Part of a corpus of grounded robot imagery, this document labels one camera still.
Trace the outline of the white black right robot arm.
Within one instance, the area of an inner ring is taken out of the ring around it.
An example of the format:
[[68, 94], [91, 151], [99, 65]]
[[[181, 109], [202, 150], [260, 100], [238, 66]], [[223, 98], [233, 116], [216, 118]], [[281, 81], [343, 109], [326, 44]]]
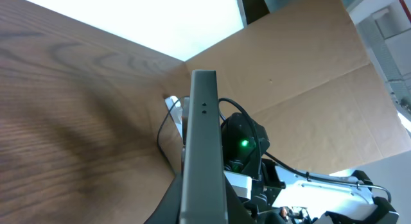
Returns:
[[265, 129], [241, 113], [223, 119], [225, 176], [255, 223], [396, 223], [391, 195], [364, 171], [334, 177], [299, 171], [267, 153]]

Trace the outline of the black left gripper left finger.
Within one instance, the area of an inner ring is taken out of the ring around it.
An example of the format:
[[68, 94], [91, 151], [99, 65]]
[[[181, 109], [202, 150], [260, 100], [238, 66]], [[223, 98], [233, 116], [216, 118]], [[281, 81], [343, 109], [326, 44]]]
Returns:
[[182, 198], [182, 175], [178, 173], [144, 224], [178, 224]]

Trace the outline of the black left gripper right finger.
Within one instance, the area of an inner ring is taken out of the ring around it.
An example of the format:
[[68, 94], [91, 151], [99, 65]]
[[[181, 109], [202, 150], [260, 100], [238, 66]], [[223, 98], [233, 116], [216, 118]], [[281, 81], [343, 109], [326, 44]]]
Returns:
[[256, 222], [252, 219], [246, 208], [244, 208], [227, 178], [225, 178], [225, 190], [228, 224], [255, 224]]

